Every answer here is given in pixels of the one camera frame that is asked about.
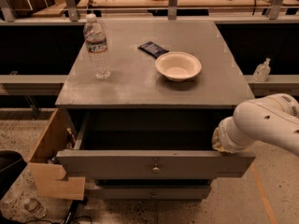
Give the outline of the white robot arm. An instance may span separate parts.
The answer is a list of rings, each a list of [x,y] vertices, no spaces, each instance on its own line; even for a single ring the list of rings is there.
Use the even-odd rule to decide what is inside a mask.
[[[239,104],[212,135],[212,147],[236,153],[262,141],[299,156],[299,104],[278,93]]]

